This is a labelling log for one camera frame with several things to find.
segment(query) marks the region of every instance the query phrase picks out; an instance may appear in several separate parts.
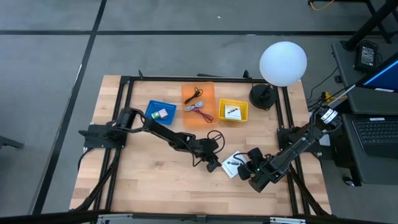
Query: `yellow bin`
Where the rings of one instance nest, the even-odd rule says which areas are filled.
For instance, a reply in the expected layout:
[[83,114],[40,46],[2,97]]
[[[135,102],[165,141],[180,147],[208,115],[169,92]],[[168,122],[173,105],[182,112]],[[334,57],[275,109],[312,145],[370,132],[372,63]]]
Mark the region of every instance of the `yellow bin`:
[[[225,105],[239,106],[241,108],[242,120],[225,119]],[[218,117],[224,121],[246,122],[248,121],[249,105],[245,101],[220,99]]]

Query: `gray carpet floor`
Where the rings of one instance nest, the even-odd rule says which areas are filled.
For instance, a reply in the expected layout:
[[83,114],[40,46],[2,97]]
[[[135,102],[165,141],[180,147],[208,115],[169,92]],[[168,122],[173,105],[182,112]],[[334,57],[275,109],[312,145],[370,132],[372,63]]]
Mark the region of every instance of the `gray carpet floor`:
[[[384,1],[372,1],[377,9]],[[100,0],[0,0],[1,30],[91,30]],[[325,2],[316,2],[317,6]],[[370,17],[364,3],[334,2],[313,11],[306,0],[108,0],[99,30],[358,30]],[[389,16],[383,24],[398,29]],[[68,126],[44,212],[67,211],[83,138],[103,75],[260,77],[258,61],[274,42],[299,44],[307,54],[305,94],[336,63],[331,44],[348,37],[241,35],[97,35]],[[31,212],[67,106],[88,35],[0,35],[0,135],[25,143],[0,150],[0,216]],[[372,41],[383,43],[380,37]],[[341,89],[333,79],[314,90]],[[332,212],[339,217],[398,222],[398,186],[348,187],[333,161],[323,174]],[[135,220],[135,223],[165,223]]]

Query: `white ball lamp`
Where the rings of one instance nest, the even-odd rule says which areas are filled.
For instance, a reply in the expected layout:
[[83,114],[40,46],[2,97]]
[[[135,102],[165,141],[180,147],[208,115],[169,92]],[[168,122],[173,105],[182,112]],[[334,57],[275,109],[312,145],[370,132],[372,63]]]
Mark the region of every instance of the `white ball lamp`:
[[[288,86],[299,81],[307,68],[304,50],[293,42],[272,44],[261,55],[260,72],[271,85]],[[270,85],[256,85],[250,91],[250,102],[257,108],[268,110],[276,101]]]

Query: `blue laptop screen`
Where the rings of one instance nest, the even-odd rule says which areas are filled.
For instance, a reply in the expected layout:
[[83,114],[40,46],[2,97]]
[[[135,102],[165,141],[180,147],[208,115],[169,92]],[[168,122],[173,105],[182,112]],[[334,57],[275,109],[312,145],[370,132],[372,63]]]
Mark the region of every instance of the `blue laptop screen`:
[[364,86],[398,91],[398,60],[363,83]]

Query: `white globe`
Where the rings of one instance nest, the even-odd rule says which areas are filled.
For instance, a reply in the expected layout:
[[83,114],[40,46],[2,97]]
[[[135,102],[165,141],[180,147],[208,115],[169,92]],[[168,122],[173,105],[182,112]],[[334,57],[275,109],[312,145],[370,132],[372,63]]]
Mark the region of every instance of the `white globe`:
[[272,85],[288,86],[297,82],[307,68],[307,56],[295,43],[283,41],[272,44],[262,54],[260,72]]

